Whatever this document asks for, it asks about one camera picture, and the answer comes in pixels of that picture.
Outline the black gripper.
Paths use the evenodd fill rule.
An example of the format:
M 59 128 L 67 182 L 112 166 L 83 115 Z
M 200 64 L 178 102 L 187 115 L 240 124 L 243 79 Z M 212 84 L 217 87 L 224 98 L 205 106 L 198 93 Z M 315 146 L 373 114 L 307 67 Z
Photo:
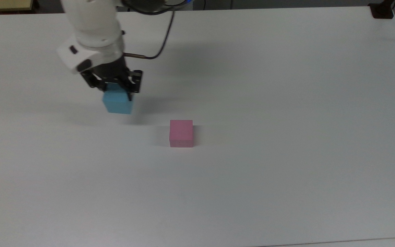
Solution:
M 129 71 L 125 57 L 121 56 L 110 63 L 103 63 L 80 73 L 88 86 L 99 91 L 107 91 L 108 82 L 123 83 L 128 100 L 133 101 L 134 95 L 140 93 L 144 72 Z

